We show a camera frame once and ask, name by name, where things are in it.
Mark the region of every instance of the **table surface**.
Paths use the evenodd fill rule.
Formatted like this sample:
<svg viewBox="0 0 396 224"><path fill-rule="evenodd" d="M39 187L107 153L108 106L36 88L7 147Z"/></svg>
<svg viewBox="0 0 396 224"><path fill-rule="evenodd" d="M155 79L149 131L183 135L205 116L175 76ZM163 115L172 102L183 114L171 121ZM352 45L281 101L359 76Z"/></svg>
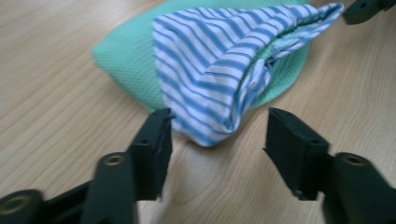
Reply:
<svg viewBox="0 0 396 224"><path fill-rule="evenodd" d="M0 196L41 189L54 197L129 146L149 113L93 64L90 48L160 3L1 1ZM295 85L248 112L220 145L174 135L163 201L139 203L141 223L324 223L320 200L292 197L262 151L270 106L304 120L332 154L370 159L395 186L395 11L354 26L337 20L312 42Z"/></svg>

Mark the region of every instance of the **green fabric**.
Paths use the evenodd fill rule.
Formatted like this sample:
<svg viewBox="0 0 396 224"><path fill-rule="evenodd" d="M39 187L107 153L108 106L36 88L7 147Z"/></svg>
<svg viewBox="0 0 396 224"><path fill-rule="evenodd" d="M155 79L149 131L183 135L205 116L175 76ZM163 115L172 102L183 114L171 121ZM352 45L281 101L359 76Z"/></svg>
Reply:
<svg viewBox="0 0 396 224"><path fill-rule="evenodd" d="M99 67L151 112L165 107L154 60L151 35L151 21L154 18L191 7L252 9L305 3L305 0L168 0L110 32L92 49L92 55ZM300 74L307 54L308 46L305 46L276 62L270 85L252 107L274 99L289 88Z"/></svg>

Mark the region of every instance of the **wood grain surface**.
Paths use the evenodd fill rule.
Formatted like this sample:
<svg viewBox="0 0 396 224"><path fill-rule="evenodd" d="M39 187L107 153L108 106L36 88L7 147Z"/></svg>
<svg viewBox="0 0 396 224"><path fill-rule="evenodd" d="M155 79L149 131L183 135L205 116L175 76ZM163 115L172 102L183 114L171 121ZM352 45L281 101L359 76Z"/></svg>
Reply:
<svg viewBox="0 0 396 224"><path fill-rule="evenodd" d="M103 155L129 146L149 113L93 64L90 49L160 3L0 1L0 197L20 189L54 197L91 179ZM262 151L269 106L308 123L332 154L370 159L394 187L395 12L354 26L337 20L311 44L295 85L247 113L220 145L174 135L163 201L139 203L141 223L324 223L320 200L292 197Z"/></svg>

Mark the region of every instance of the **blue and white striped fabric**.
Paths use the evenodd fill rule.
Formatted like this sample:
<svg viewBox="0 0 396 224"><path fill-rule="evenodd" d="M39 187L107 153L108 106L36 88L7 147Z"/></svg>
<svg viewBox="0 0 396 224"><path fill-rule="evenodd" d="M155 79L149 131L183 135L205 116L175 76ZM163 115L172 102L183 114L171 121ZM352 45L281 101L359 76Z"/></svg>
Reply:
<svg viewBox="0 0 396 224"><path fill-rule="evenodd" d="M157 74L173 129L205 147L225 139L269 84L276 60L322 33L343 8L198 7L156 18Z"/></svg>

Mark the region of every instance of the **folded cloth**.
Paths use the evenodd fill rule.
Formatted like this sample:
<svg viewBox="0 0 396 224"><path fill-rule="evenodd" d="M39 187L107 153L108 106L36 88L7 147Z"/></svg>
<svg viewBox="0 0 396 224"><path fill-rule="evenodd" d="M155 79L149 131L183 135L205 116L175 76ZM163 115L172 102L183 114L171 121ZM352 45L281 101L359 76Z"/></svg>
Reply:
<svg viewBox="0 0 396 224"><path fill-rule="evenodd" d="M274 64L322 33L342 4L196 7L153 21L155 63L173 129L205 147L232 134L269 85Z"/></svg>
<svg viewBox="0 0 396 224"><path fill-rule="evenodd" d="M152 21L155 18L192 7L253 9L304 3L306 0L167 0L110 32L92 48L92 56L96 65L107 71L128 94L152 112L165 107L154 59ZM308 46L305 46L277 61L270 85L253 105L262 105L291 86L303 68L307 53Z"/></svg>

